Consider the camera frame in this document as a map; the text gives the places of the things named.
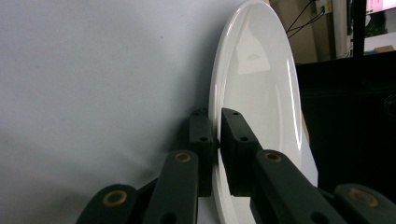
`dark background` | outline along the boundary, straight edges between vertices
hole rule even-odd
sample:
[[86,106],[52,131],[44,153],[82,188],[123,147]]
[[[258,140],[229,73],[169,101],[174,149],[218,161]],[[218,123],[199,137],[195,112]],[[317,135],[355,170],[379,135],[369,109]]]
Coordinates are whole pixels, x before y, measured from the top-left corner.
[[396,203],[396,51],[296,65],[318,187],[357,183]]

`white plate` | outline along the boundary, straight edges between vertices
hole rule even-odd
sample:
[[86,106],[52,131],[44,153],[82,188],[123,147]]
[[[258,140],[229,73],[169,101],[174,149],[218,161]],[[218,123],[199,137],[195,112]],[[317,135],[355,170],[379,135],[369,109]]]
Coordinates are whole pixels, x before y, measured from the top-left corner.
[[[263,148],[285,153],[316,184],[318,171],[309,147],[303,146],[306,139],[290,43],[278,16],[263,1],[240,5],[219,42],[209,118],[220,141],[223,107],[242,113]],[[230,196],[220,154],[213,183],[222,223],[254,223],[249,198]]]

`screen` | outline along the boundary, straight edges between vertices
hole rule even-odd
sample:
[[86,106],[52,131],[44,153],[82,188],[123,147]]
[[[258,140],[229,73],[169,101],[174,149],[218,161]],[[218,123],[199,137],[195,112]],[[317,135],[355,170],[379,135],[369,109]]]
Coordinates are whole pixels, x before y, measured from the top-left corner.
[[396,7],[396,0],[367,0],[366,13],[376,13]]

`black cable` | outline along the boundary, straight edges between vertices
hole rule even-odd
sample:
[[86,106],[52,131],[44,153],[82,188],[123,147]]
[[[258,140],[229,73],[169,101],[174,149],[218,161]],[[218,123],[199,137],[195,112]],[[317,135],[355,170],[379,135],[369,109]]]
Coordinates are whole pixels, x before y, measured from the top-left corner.
[[294,27],[293,29],[287,31],[286,33],[290,32],[290,31],[293,31],[293,30],[297,30],[297,29],[302,28],[302,27],[305,27],[306,25],[309,25],[309,24],[313,23],[314,21],[317,21],[318,19],[320,19],[321,16],[323,16],[323,14],[324,14],[324,9],[322,9],[322,11],[318,15],[316,15],[314,18],[312,18],[306,24]]
[[288,38],[291,38],[292,36],[296,35],[296,34],[297,34],[299,31],[301,31],[305,26],[311,24],[311,23],[314,22],[314,21],[317,21],[317,20],[320,19],[324,14],[325,14],[325,13],[324,13],[324,8],[323,8],[323,10],[322,10],[318,15],[316,15],[313,19],[311,19],[310,21],[308,21],[306,24],[291,29],[290,31],[295,30],[295,29],[298,29],[298,31],[296,31],[296,32],[294,32],[294,34],[288,36]]
[[303,12],[309,7],[309,5],[311,5],[313,2],[315,2],[316,0],[311,0],[308,4],[306,4],[306,6],[304,7],[304,9],[300,12],[300,15],[298,15],[298,17],[294,20],[294,22],[291,24],[291,26],[294,25],[294,23],[297,22],[297,20],[301,17],[301,15],[303,14]]

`brass insert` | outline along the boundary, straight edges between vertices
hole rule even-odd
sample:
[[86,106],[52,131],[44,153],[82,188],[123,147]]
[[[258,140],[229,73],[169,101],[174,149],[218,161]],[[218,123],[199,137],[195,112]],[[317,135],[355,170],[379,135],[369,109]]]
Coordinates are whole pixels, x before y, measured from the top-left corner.
[[181,152],[176,154],[175,160],[180,162],[188,162],[191,160],[191,156],[188,153]]
[[351,189],[348,193],[349,198],[354,201],[364,203],[369,207],[377,207],[378,199],[371,193],[361,189]]
[[265,158],[267,158],[270,161],[276,161],[279,162],[282,160],[282,158],[280,156],[278,156],[277,154],[273,153],[273,152],[266,152],[264,153]]
[[127,193],[124,190],[113,190],[103,198],[103,204],[106,207],[114,207],[123,204],[126,201]]

